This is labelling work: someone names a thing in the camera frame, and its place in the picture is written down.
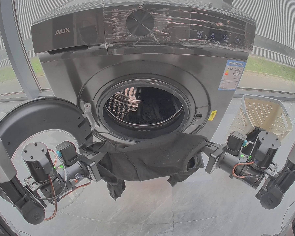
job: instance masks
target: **blue connector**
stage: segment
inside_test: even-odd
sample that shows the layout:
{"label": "blue connector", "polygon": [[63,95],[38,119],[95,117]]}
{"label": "blue connector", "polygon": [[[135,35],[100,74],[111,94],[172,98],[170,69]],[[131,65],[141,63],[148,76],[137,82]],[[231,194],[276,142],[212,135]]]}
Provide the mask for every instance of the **blue connector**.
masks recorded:
{"label": "blue connector", "polygon": [[57,153],[57,155],[58,155],[59,157],[62,157],[62,154],[61,154],[60,151],[57,150],[56,153]]}
{"label": "blue connector", "polygon": [[247,143],[248,143],[248,141],[247,140],[244,140],[243,141],[243,147],[246,147],[247,146]]}

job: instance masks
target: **play/pause button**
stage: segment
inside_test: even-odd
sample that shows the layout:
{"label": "play/pause button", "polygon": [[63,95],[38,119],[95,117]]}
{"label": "play/pause button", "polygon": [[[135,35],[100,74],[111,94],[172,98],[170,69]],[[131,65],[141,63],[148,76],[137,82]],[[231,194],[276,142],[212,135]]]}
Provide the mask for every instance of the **play/pause button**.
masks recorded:
{"label": "play/pause button", "polygon": [[240,43],[242,41],[242,38],[240,36],[235,37],[235,42]]}

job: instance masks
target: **aux logo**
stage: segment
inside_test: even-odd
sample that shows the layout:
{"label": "aux logo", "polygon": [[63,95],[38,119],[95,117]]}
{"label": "aux logo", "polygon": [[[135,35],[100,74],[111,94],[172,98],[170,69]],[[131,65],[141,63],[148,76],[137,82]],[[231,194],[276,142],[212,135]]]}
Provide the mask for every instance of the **aux logo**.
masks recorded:
{"label": "aux logo", "polygon": [[70,27],[69,28],[64,28],[64,29],[61,29],[61,30],[57,30],[55,35],[65,33],[65,32],[70,32],[69,29],[70,29]]}

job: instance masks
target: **energy label sticker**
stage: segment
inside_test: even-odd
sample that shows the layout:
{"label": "energy label sticker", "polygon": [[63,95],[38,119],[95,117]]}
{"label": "energy label sticker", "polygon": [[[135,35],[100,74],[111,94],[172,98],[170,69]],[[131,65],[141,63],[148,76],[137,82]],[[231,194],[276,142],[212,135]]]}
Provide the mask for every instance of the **energy label sticker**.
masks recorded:
{"label": "energy label sticker", "polygon": [[236,90],[245,65],[244,61],[227,60],[219,90]]}

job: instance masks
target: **control panel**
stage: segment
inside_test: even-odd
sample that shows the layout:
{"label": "control panel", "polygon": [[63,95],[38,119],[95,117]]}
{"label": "control panel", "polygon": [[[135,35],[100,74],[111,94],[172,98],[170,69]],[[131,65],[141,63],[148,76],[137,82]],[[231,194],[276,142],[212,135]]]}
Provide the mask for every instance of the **control panel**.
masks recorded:
{"label": "control panel", "polygon": [[244,46],[246,22],[206,10],[191,10],[190,39]]}
{"label": "control panel", "polygon": [[112,44],[188,42],[239,49],[248,49],[253,44],[246,37],[250,22],[217,11],[149,4],[107,7],[103,14],[105,39]]}
{"label": "control panel", "polygon": [[217,9],[165,4],[107,6],[32,25],[35,53],[82,45],[219,45],[251,51],[256,22]]}

